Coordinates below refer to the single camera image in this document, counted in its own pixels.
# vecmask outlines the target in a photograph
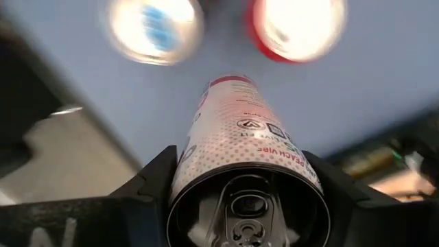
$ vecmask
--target dark object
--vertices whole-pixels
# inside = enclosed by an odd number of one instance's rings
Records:
[[[305,156],[331,212],[328,247],[439,246],[438,201],[400,203],[311,153]],[[0,244],[29,246],[32,239],[40,246],[165,247],[167,192],[176,163],[176,147],[169,146],[107,197],[0,207]]]

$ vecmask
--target label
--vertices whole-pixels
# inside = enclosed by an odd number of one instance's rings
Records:
[[[242,162],[286,167],[322,192],[313,168],[253,81],[218,78],[209,84],[198,107],[174,176],[171,201],[206,172]]]

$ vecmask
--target can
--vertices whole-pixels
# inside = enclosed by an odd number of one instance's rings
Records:
[[[309,62],[339,40],[346,0],[253,0],[248,27],[258,49],[277,62]]]
[[[128,58],[172,65],[198,47],[202,16],[196,0],[111,0],[105,23],[111,43]]]
[[[330,231],[312,166],[255,83],[240,75],[205,88],[169,203],[171,247],[324,246]]]

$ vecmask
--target black holder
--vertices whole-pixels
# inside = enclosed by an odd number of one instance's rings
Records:
[[[439,246],[439,202],[401,203],[305,152],[331,213],[327,247]],[[167,247],[176,146],[109,196],[0,207],[0,246]]]

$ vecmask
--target can lid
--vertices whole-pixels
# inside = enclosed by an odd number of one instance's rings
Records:
[[[345,0],[257,0],[253,11],[263,44],[296,62],[327,53],[340,37],[347,13]]]
[[[180,62],[202,35],[202,11],[195,0],[112,0],[106,18],[112,43],[137,62]]]

